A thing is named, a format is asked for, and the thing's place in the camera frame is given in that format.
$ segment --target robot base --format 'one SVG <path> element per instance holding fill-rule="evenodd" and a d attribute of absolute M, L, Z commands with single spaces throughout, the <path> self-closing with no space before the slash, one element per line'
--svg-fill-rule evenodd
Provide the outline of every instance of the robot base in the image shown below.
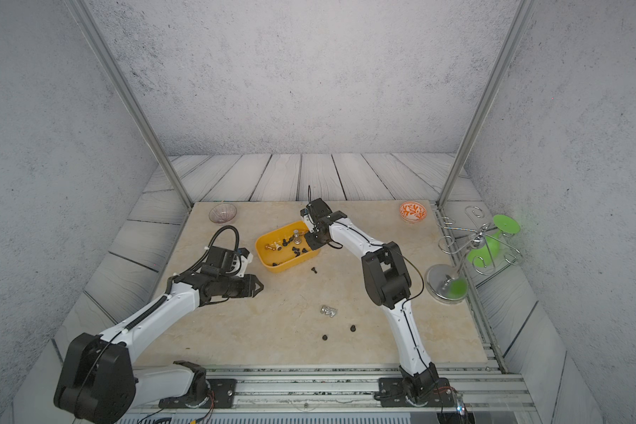
<path fill-rule="evenodd" d="M 214 392 L 215 409 L 231 409 L 233 407 L 233 396 L 235 395 L 235 378 L 208 378 L 207 384 Z M 161 399 L 158 405 L 164 409 L 187 408 L 187 405 L 178 397 L 168 397 Z M 200 405 L 200 409 L 210 409 L 210 401 Z"/>
<path fill-rule="evenodd" d="M 449 382 L 447 378 L 440 378 L 436 383 L 439 393 L 434 393 L 435 387 L 431 390 L 426 404 L 414 405 L 411 403 L 405 394 L 402 378 L 380 378 L 379 379 L 379 402 L 383 408 L 420 408 L 423 406 L 429 408 L 447 408 L 453 409 L 457 406 L 457 403 L 452 398 L 452 393 L 448 393 Z"/>

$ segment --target black cable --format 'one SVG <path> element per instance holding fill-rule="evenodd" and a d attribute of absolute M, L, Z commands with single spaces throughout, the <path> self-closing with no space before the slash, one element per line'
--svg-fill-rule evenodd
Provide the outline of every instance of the black cable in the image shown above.
<path fill-rule="evenodd" d="M 207 302 L 207 303 L 204 303 L 203 306 L 205 306 L 205 305 L 216 305 L 217 303 L 224 303 L 224 302 L 228 301 L 229 299 L 230 299 L 230 297 L 227 297 L 223 301 Z"/>
<path fill-rule="evenodd" d="M 219 235 L 226 230 L 233 230 L 233 232 L 235 233 L 235 245 L 233 247 L 233 251 L 237 252 L 238 243 L 240 242 L 240 234 L 238 233 L 238 229 L 234 227 L 233 225 L 224 225 L 219 230 L 217 230 L 216 233 L 214 233 L 214 235 L 212 236 L 212 239 L 210 239 L 210 242 L 207 244 L 207 250 L 205 250 L 205 253 L 203 253 L 203 256 L 200 257 L 200 259 L 198 259 L 193 265 L 188 267 L 188 271 L 195 271 L 196 269 L 198 269 L 198 265 L 200 265 L 200 263 L 207 258 L 207 255 L 210 254 L 210 249 L 212 248 L 212 246 L 214 246 L 214 242 L 215 240 L 217 240 L 217 237 L 219 237 Z"/>
<path fill-rule="evenodd" d="M 371 246 L 379 246 L 381 248 L 386 248 L 386 246 L 384 246 L 383 244 L 373 244 L 370 239 L 368 239 L 363 233 L 361 233 L 360 231 L 356 230 L 355 228 L 352 228 L 344 223 L 340 223 L 339 220 L 334 221 L 338 224 L 344 225 L 345 227 L 347 227 L 347 229 L 350 229 L 351 231 L 355 231 L 356 233 L 360 234 L 361 237 L 363 237 L 365 239 L 365 241 L 367 242 L 367 244 L 370 244 Z"/>
<path fill-rule="evenodd" d="M 132 320 L 132 322 L 130 322 L 129 324 L 127 324 L 127 326 L 125 326 L 126 330 L 131 330 L 132 328 L 136 327 L 141 321 L 144 321 L 144 319 L 146 317 L 148 317 L 150 314 L 152 314 L 153 312 L 155 312 L 155 310 L 157 310 L 158 308 L 160 308 L 160 306 L 165 303 L 167 301 L 167 295 L 162 295 L 160 297 L 160 299 L 158 299 L 157 302 L 155 302 L 153 305 L 151 305 L 150 308 L 148 308 L 147 310 L 145 310 L 140 316 L 134 318 Z"/>
<path fill-rule="evenodd" d="M 162 410 L 163 410 L 163 409 L 164 409 L 164 408 L 159 409 L 157 412 L 153 412 L 153 413 L 152 413 L 152 414 L 150 414 L 150 415 L 146 415 L 146 416 L 145 416 L 144 418 L 142 418 L 141 420 L 138 420 L 138 421 L 137 421 L 137 424 L 142 424 L 142 423 L 144 422 L 144 420 L 145 420 L 145 419 L 147 419 L 147 418 L 151 418 L 151 417 L 152 417 L 152 416 L 154 416 L 155 414 L 159 414 L 160 412 L 162 412 Z"/>
<path fill-rule="evenodd" d="M 120 330 L 116 335 L 114 335 L 110 339 L 110 341 L 106 344 L 106 346 L 104 346 L 104 348 L 101 350 L 101 352 L 99 352 L 99 355 L 97 356 L 97 359 L 95 359 L 94 362 L 92 362 L 92 366 L 89 367 L 89 371 L 87 371 L 87 375 L 85 375 L 85 378 L 83 379 L 83 384 L 80 385 L 80 390 L 78 391 L 78 395 L 75 397 L 75 402 L 73 403 L 73 416 L 74 417 L 77 418 L 77 415 L 75 414 L 76 413 L 76 407 L 78 405 L 78 401 L 80 400 L 80 395 L 83 393 L 83 388 L 85 387 L 85 383 L 87 382 L 87 379 L 92 374 L 92 371 L 94 370 L 94 367 L 97 365 L 97 362 L 99 362 L 99 359 L 101 359 L 101 357 L 104 354 L 104 352 L 106 351 L 106 349 L 108 349 L 110 344 L 115 340 L 116 337 L 118 337 L 120 334 L 122 334 L 122 332 L 123 331 Z"/>
<path fill-rule="evenodd" d="M 200 417 L 198 419 L 190 421 L 191 423 L 198 424 L 200 422 L 205 422 L 205 424 L 208 424 L 210 422 L 210 419 L 212 419 L 212 414 L 214 414 L 214 402 L 215 402 L 214 391 L 210 390 L 210 393 L 207 395 L 207 398 L 210 399 L 210 410 L 207 412 L 207 414 L 205 414 L 204 417 Z"/>
<path fill-rule="evenodd" d="M 438 397 L 440 398 L 441 397 L 441 393 L 439 393 L 439 390 L 438 390 L 438 382 L 434 381 L 433 382 L 433 386 L 436 388 L 436 393 L 438 394 Z M 448 424 L 448 419 L 446 418 L 445 415 L 443 415 L 443 400 L 442 399 L 441 399 L 441 417 L 443 417 L 443 422 L 445 424 Z"/>

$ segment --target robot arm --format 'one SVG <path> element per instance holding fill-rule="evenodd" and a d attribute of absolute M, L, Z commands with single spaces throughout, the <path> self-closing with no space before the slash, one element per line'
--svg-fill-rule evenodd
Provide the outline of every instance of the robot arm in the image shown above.
<path fill-rule="evenodd" d="M 209 389 L 205 369 L 177 361 L 164 367 L 132 364 L 153 340 L 181 317 L 211 305 L 213 296 L 255 297 L 264 289 L 256 276 L 245 274 L 252 254 L 212 246 L 185 272 L 170 277 L 167 290 L 131 317 L 93 336 L 83 333 L 68 347 L 54 404 L 93 423 L 115 423 L 132 406 L 155 400 L 193 407 L 204 403 Z"/>
<path fill-rule="evenodd" d="M 343 212 L 332 212 L 322 199 L 306 205 L 301 215 L 309 228 L 306 242 L 313 250 L 337 242 L 361 259 L 365 290 L 386 314 L 398 347 L 406 397 L 415 405 L 424 404 L 434 387 L 449 384 L 439 378 L 422 344 L 409 302 L 412 282 L 400 248 L 370 237 Z"/>

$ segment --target wooden plank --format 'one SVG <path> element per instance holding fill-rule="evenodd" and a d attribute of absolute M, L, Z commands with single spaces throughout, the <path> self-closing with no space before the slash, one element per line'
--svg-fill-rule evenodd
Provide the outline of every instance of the wooden plank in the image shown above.
<path fill-rule="evenodd" d="M 441 155 L 445 155 L 447 157 L 447 160 L 448 160 L 448 172 L 449 172 L 450 167 L 454 163 L 455 154 L 456 153 L 441 153 Z M 466 169 L 464 169 L 464 167 L 462 167 L 462 170 L 459 172 L 459 177 L 461 177 L 461 178 L 468 178 L 469 177 L 469 174 L 466 172 Z"/>
<path fill-rule="evenodd" d="M 419 175 L 437 192 L 441 192 L 448 178 L 452 158 L 446 153 L 394 153 L 409 169 Z M 473 183 L 468 178 L 458 178 L 450 193 L 450 200 L 480 200 Z"/>
<path fill-rule="evenodd" d="M 178 233 L 178 225 L 128 220 L 120 228 L 108 250 L 160 271 Z"/>
<path fill-rule="evenodd" d="M 142 194 L 127 219 L 150 223 L 181 224 L 187 209 L 174 190 Z"/>
<path fill-rule="evenodd" d="M 537 304 L 505 355 L 509 372 L 526 382 L 543 423 L 550 423 L 566 358 L 566 348 L 541 304 Z"/>
<path fill-rule="evenodd" d="M 537 301 L 520 267 L 508 267 L 478 288 L 492 332 L 502 352 L 516 338 Z"/>
<path fill-rule="evenodd" d="M 300 201 L 308 201 L 308 186 L 311 186 L 312 200 L 346 200 L 331 155 L 304 154 L 301 165 Z"/>
<path fill-rule="evenodd" d="M 182 179 L 182 184 L 193 201 L 200 201 L 222 179 L 222 176 L 240 159 L 240 155 L 217 155 L 195 168 Z"/>
<path fill-rule="evenodd" d="M 440 193 L 390 153 L 366 153 L 363 157 L 387 186 L 394 199 L 438 199 Z"/>
<path fill-rule="evenodd" d="M 393 200 L 389 190 L 358 153 L 332 155 L 347 200 Z"/>
<path fill-rule="evenodd" d="M 553 424 L 567 423 L 603 424 L 598 403 L 569 354 L 566 356 L 561 389 L 553 412 Z"/>
<path fill-rule="evenodd" d="M 172 162 L 172 166 L 174 170 L 177 171 L 177 175 L 179 178 L 184 178 L 189 172 L 193 171 L 196 166 L 202 164 L 207 160 L 209 156 L 207 155 L 187 155 L 187 156 L 179 156 L 175 158 Z M 147 191 L 159 191 L 159 190 L 172 190 L 172 184 L 167 179 L 165 172 L 158 165 L 158 167 L 153 172 L 151 179 L 148 180 L 146 187 L 144 187 L 144 192 Z"/>
<path fill-rule="evenodd" d="M 102 330 L 114 326 L 116 323 L 99 305 L 94 303 L 92 298 L 85 292 L 80 295 L 78 301 L 73 305 L 64 323 L 59 327 L 54 341 L 62 357 L 66 357 L 70 342 L 82 333 L 90 335 L 99 334 Z"/>
<path fill-rule="evenodd" d="M 158 273 L 114 254 L 107 254 L 85 291 L 117 322 L 151 300 Z"/>
<path fill-rule="evenodd" d="M 61 362 L 49 341 L 14 396 L 15 424 L 71 423 L 73 415 L 52 402 L 60 373 Z"/>
<path fill-rule="evenodd" d="M 248 201 L 269 164 L 271 155 L 243 155 L 203 197 L 204 201 Z"/>
<path fill-rule="evenodd" d="M 252 201 L 297 200 L 301 155 L 273 155 L 262 179 L 252 195 Z"/>

